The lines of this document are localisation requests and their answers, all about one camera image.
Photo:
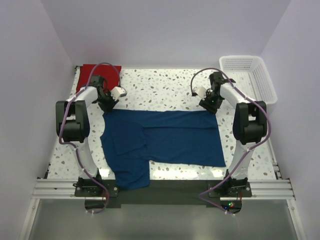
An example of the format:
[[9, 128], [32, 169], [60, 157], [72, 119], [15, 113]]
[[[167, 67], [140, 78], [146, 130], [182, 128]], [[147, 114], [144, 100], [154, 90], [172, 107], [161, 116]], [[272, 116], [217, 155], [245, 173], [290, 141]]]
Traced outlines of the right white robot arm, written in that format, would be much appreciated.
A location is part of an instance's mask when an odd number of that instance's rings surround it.
[[226, 176], [212, 190], [222, 196], [233, 197], [247, 187], [251, 157], [255, 148], [261, 145], [262, 139], [267, 136], [267, 105], [264, 101], [245, 96], [236, 88], [235, 81], [224, 78], [219, 71], [213, 72], [209, 79], [210, 88], [195, 87], [193, 93], [200, 97], [199, 105], [213, 114], [217, 113], [224, 100], [234, 108], [232, 132], [236, 140]]

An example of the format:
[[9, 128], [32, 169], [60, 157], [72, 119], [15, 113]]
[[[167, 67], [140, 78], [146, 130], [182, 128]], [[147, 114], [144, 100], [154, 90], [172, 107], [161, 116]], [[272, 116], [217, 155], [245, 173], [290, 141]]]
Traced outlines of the blue t shirt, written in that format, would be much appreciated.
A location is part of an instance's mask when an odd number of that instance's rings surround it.
[[103, 115], [104, 156], [125, 190], [150, 184], [150, 161], [225, 167], [216, 116], [207, 111], [114, 109]]

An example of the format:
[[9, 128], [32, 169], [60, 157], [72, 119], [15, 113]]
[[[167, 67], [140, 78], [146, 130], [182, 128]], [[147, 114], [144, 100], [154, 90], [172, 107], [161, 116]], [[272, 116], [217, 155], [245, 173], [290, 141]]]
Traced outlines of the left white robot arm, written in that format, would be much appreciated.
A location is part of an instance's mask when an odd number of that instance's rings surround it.
[[89, 146], [91, 128], [87, 108], [98, 104], [102, 111], [111, 112], [119, 99], [127, 95], [127, 91], [121, 86], [111, 90], [106, 86], [104, 77], [94, 75], [73, 97], [55, 104], [58, 141], [71, 149], [78, 166], [79, 176], [74, 185], [77, 197], [109, 197]]

